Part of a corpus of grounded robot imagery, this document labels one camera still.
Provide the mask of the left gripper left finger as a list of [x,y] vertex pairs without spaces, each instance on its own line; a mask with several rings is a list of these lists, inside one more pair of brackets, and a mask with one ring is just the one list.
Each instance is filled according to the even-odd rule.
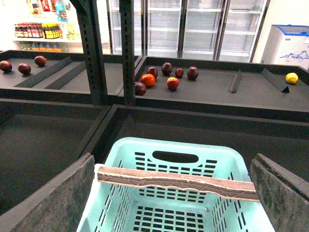
[[90,153],[0,217],[2,232],[74,232],[94,179]]

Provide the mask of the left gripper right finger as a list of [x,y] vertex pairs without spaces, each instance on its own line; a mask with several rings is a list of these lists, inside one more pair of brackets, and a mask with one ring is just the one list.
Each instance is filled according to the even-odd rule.
[[262,154],[249,171],[260,202],[276,232],[309,230],[309,183]]

